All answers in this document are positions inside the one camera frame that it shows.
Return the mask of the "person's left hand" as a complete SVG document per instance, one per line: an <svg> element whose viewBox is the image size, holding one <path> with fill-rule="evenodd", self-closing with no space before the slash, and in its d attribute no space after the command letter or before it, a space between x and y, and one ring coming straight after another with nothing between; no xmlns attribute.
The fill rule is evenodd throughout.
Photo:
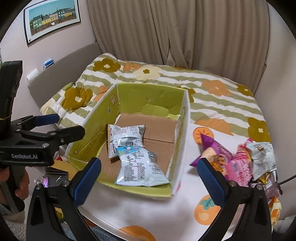
<svg viewBox="0 0 296 241"><path fill-rule="evenodd" d="M25 167L12 166L1 169L1 204L13 213L24 209L29 196L29 176Z"/></svg>

